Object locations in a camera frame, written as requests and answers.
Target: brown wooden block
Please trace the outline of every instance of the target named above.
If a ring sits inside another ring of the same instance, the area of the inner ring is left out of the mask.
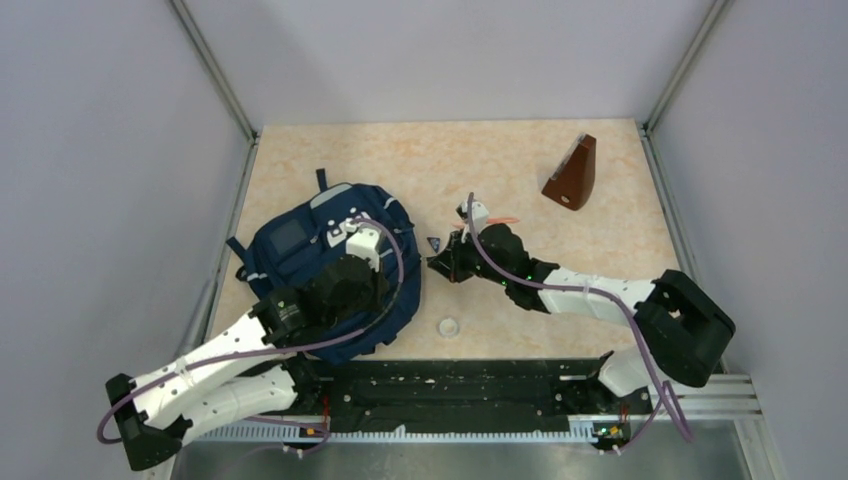
[[[595,186],[595,144],[595,137],[581,133],[542,188],[542,195],[571,210],[586,205]]]

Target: white wall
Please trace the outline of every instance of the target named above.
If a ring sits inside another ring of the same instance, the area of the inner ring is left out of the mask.
[[[710,0],[189,0],[255,125],[646,118]]]
[[[134,478],[103,384],[174,355],[245,142],[161,0],[2,2],[0,85],[0,478]]]
[[[848,3],[736,2],[660,126],[790,478],[845,478]]]

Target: metal pole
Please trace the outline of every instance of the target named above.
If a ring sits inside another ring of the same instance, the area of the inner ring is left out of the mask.
[[[645,122],[645,132],[649,136],[654,133],[657,125],[659,125],[665,115],[674,94],[680,88],[680,85],[683,83],[683,80],[686,78],[686,74],[689,73],[692,65],[694,65],[695,60],[703,50],[703,47],[706,44],[707,39],[709,39],[710,34],[713,32],[716,24],[718,24],[719,20],[721,20],[724,14],[727,13],[727,10],[732,4],[733,0],[716,0],[713,2],[709,12],[707,12],[707,16],[704,18],[703,23],[701,23],[701,27],[698,29],[698,33],[695,34],[695,38],[692,39],[692,43],[689,44],[689,48],[683,55],[683,59],[680,60],[680,63],[674,70],[674,74],[666,84],[665,89],[663,89],[663,93],[660,95],[657,104],[651,111],[651,116],[648,117],[648,121]]]
[[[244,164],[244,170],[239,180],[236,198],[233,202],[233,209],[230,212],[230,221],[227,226],[227,234],[224,239],[235,236],[238,229],[239,218],[241,218],[241,210],[244,207],[244,198],[247,196],[247,186],[250,183],[250,175],[253,173],[253,164],[256,162],[256,153],[259,151],[259,137],[254,140],[250,149],[247,152],[247,158]],[[212,327],[215,323],[215,316],[218,312],[218,301],[221,299],[221,292],[224,289],[224,279],[227,275],[227,265],[230,261],[230,247],[225,243],[221,243],[221,254],[218,258],[218,268],[215,272],[214,294],[212,295],[212,305],[209,308],[209,316],[204,325],[202,342],[206,341],[212,333]]]
[[[212,81],[212,86],[215,87],[215,91],[218,92],[218,96],[230,112],[230,116],[232,116],[233,120],[235,120],[238,124],[238,127],[242,134],[244,134],[245,138],[249,142],[254,141],[257,135],[256,129],[251,126],[250,120],[244,112],[244,108],[242,108],[241,103],[239,103],[232,87],[230,87],[227,78],[224,76],[223,70],[221,70],[221,66],[218,65],[218,62],[212,55],[212,50],[203,38],[203,34],[200,33],[200,29],[194,21],[194,17],[192,17],[185,2],[183,0],[167,0],[167,2],[174,15],[177,17],[177,20],[179,20],[180,25],[183,27],[183,31],[185,31],[188,36],[192,48],[197,54],[201,65],[203,65],[203,69],[206,70],[206,73],[209,75],[209,79]]]
[[[645,158],[648,160],[648,169],[651,171],[654,187],[657,189],[657,196],[665,216],[665,223],[668,226],[668,233],[671,236],[671,244],[674,247],[674,253],[677,255],[677,263],[680,264],[681,271],[689,275],[695,282],[700,282],[701,275],[698,271],[695,255],[689,246],[686,229],[677,208],[668,175],[659,158],[659,152],[656,150],[652,136],[647,131],[640,128],[639,133],[642,137]]]

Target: navy blue backpack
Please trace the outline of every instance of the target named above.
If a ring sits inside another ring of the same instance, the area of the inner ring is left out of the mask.
[[[338,345],[315,350],[313,355],[339,364],[357,355],[373,353],[378,343],[388,345],[418,310],[421,300],[421,261],[415,243],[414,225],[400,202],[375,185],[340,183],[327,187],[324,170],[318,170],[321,193],[298,205],[259,229],[248,248],[230,238],[227,245],[241,258],[244,266],[236,278],[247,282],[260,299],[277,287],[302,287],[326,265],[345,254],[347,234],[339,225],[347,218],[369,217],[391,230],[401,248],[404,281],[392,310],[380,323],[364,334]],[[397,287],[398,265],[388,241],[382,273],[389,282],[388,304]],[[340,321],[322,340],[330,340],[365,327],[379,313],[362,312]]]

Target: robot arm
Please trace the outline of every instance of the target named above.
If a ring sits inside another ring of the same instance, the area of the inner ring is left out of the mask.
[[[526,310],[576,313],[630,326],[623,313],[626,309],[648,345],[661,380],[704,386],[735,333],[733,321],[682,272],[667,270],[656,280],[574,272],[531,258],[507,225],[487,227],[488,210],[480,202],[473,202],[470,213],[463,203],[457,213],[465,228],[451,233],[447,247],[427,259],[428,267],[455,283],[472,276],[499,282],[506,295]],[[472,223],[489,259],[512,278],[480,254],[470,238]],[[619,397],[651,383],[636,347],[605,356],[596,380]]]
[[[148,387],[115,412],[130,467],[145,470],[204,433],[263,412],[286,410],[297,400],[290,372],[277,365],[262,374],[237,375],[280,355],[252,355],[188,365],[238,352],[273,351],[318,341],[339,320],[379,310],[388,289],[380,273],[383,234],[347,222],[346,255],[302,289],[282,287],[253,306],[230,328],[153,372],[120,374],[106,383],[112,405]]]

